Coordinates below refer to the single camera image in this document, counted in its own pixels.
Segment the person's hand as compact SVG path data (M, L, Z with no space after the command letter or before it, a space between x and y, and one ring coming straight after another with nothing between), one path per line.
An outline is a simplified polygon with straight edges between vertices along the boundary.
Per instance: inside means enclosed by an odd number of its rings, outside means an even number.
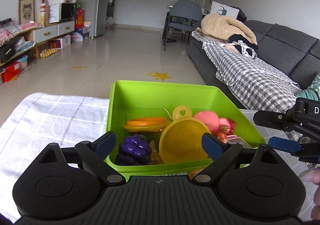
M319 224L319 168L305 170L299 175L299 178L302 182L313 183L318 186L313 195L315 206L311 211L311 219L314 221L313 224Z

